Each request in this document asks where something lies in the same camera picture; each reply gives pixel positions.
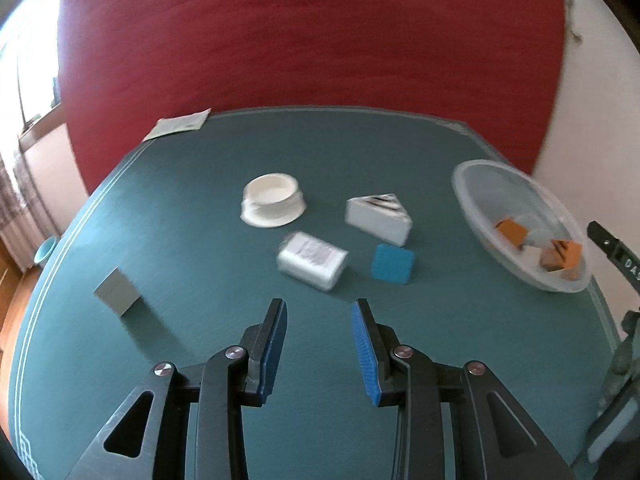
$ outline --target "bowl rim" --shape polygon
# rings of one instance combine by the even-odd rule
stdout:
[[[469,168],[475,166],[490,166],[493,168],[497,168],[503,171],[507,171],[515,176],[520,177],[525,180],[538,194],[540,198],[546,202],[546,204],[553,210],[558,218],[558,221],[562,223],[562,225],[569,231],[569,234],[572,240],[580,243],[582,245],[582,256],[581,259],[584,261],[584,273],[580,277],[580,279],[575,281],[567,282],[567,287],[559,288],[558,285],[561,285],[558,282],[558,278],[554,276],[545,276],[541,272],[536,272],[533,274],[530,269],[524,267],[519,259],[516,257],[516,254],[513,252],[513,247],[503,236],[498,234],[498,231],[495,229],[494,225],[491,221],[480,211],[480,208],[476,205],[476,200],[473,199],[471,194],[469,193],[468,185],[465,179],[465,172]],[[566,206],[560,201],[558,197],[556,197],[553,193],[551,193],[546,187],[542,186],[535,179],[530,177],[528,174],[520,171],[509,164],[505,164],[504,162],[497,162],[495,160],[486,160],[486,159],[475,159],[475,160],[466,160],[465,162],[461,162],[458,164],[453,171],[452,175],[452,183],[454,193],[458,199],[458,203],[460,204],[461,209],[463,210],[465,217],[468,217],[469,214],[473,214],[476,221],[479,219],[479,228],[484,231],[484,235],[489,239],[489,241],[504,255],[507,259],[514,264],[519,269],[525,271],[535,280],[543,283],[548,288],[552,288],[553,290],[559,290],[561,292],[579,292],[580,290],[584,290],[589,282],[591,281],[591,266],[590,266],[590,255],[589,248],[587,244],[586,235],[583,233],[580,225],[574,218],[574,216],[569,212]]]

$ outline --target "red curtain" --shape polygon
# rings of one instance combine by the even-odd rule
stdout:
[[[91,191],[160,117],[367,105],[466,121],[530,171],[563,0],[62,0],[60,88]]]

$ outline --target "green table surface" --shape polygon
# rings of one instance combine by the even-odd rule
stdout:
[[[10,385],[18,453],[37,478],[64,479],[153,364],[205,361],[284,298],[273,395],[243,412],[250,477],[386,479],[396,409],[371,405],[350,327],[351,303],[367,298],[378,322],[434,361],[486,362],[572,460],[616,333],[594,283],[537,290],[476,241],[451,173],[498,157],[463,124],[368,108],[238,110],[144,142],[78,213],[31,298]],[[287,226],[249,227],[242,189],[271,172],[295,176],[308,208]],[[344,222],[348,198],[388,192],[414,221],[408,285],[372,279],[380,240]],[[278,245],[295,230],[349,251],[331,292],[278,272]],[[121,319],[94,296],[116,266],[146,303]]]

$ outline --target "orange block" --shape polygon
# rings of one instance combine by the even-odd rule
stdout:
[[[571,240],[551,240],[551,247],[542,249],[540,267],[549,272],[573,269],[580,263],[582,245]]]
[[[529,233],[529,230],[526,227],[518,224],[517,222],[514,222],[511,218],[500,220],[495,225],[495,228],[498,229],[498,231],[501,232],[502,236],[507,238],[507,240],[517,248],[522,247],[524,238],[526,238],[527,233]]]

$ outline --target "blue cube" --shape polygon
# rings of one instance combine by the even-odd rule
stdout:
[[[380,244],[371,264],[371,275],[377,280],[409,283],[414,266],[414,252],[400,247]]]

